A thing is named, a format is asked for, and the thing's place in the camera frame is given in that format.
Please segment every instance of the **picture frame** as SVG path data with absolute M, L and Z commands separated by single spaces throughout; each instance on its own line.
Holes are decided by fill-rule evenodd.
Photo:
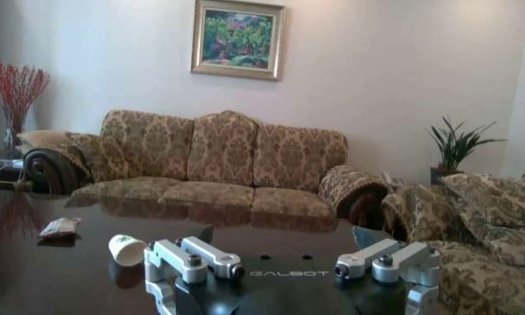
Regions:
M 191 72 L 279 81 L 284 6 L 196 0 Z

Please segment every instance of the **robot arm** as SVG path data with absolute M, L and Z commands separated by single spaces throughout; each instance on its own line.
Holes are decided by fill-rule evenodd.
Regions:
M 194 236 L 178 243 L 182 247 L 168 240 L 156 241 L 144 250 L 147 292 L 156 298 L 162 315 L 178 315 L 175 290 L 167 282 L 175 272 L 191 285 L 206 283 L 208 266 L 222 278 L 238 280 L 246 274 L 238 255 L 224 253 Z
M 402 277 L 412 284 L 407 314 L 428 314 L 439 294 L 440 253 L 426 243 L 402 248 L 399 242 L 383 240 L 358 253 L 342 255 L 335 272 L 342 280 L 350 280 L 362 278 L 370 268 L 379 283 L 396 283 Z

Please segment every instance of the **dark wooden table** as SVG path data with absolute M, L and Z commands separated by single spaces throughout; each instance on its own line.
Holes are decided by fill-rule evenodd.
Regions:
M 331 269 L 336 257 L 356 250 L 344 220 L 288 223 L 287 217 L 260 217 L 246 222 L 207 209 L 194 213 L 191 208 L 155 207 L 0 190 L 0 314 L 156 314 L 143 270 L 122 273 L 112 262 L 108 241 L 116 234 L 147 242 L 175 240 L 214 223 L 212 244 L 224 251 L 240 256 L 327 257 Z M 83 219 L 79 237 L 42 242 L 40 229 L 60 217 Z M 274 229 L 274 222 L 283 230 Z

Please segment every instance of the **floral patterned sofa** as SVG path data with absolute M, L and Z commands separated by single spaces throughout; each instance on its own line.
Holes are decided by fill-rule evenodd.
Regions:
M 440 250 L 440 302 L 454 314 L 525 314 L 525 174 L 460 174 L 443 184 L 387 196 L 387 228 Z
M 55 193 L 210 204 L 251 215 L 335 220 L 382 180 L 344 165 L 336 131 L 255 122 L 226 111 L 198 119 L 114 110 L 102 135 L 20 134 L 28 177 Z

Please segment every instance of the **gold frame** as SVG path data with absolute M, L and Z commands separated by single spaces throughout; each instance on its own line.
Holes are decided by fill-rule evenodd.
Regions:
M 275 18 L 270 67 L 266 70 L 203 63 L 203 42 L 207 9 L 270 15 Z M 279 81 L 282 75 L 282 50 L 284 45 L 283 40 L 286 15 L 287 9 L 279 5 L 247 3 L 232 0 L 196 0 L 191 72 L 196 74 L 227 75 L 232 77 L 247 77 L 250 79 Z

